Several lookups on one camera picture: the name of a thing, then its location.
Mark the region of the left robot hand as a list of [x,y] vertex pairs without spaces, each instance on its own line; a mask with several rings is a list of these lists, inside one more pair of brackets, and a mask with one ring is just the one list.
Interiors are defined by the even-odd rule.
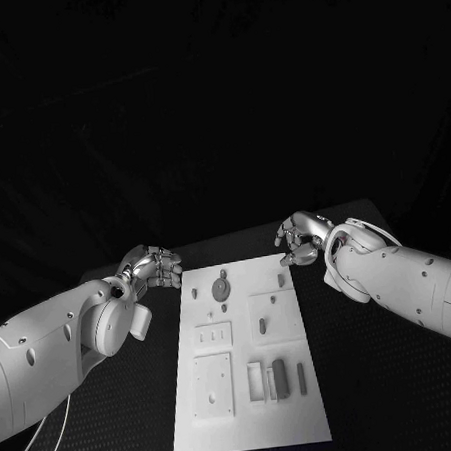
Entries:
[[181,259],[178,254],[156,246],[138,245],[120,261],[116,276],[124,279],[138,295],[148,288],[181,286]]

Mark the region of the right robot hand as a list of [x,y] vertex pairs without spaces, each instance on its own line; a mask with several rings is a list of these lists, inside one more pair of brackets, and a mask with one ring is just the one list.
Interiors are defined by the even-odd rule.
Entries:
[[334,223],[311,212],[296,211],[282,222],[275,236],[275,246],[285,240],[288,253],[280,260],[282,267],[309,266],[325,251]]

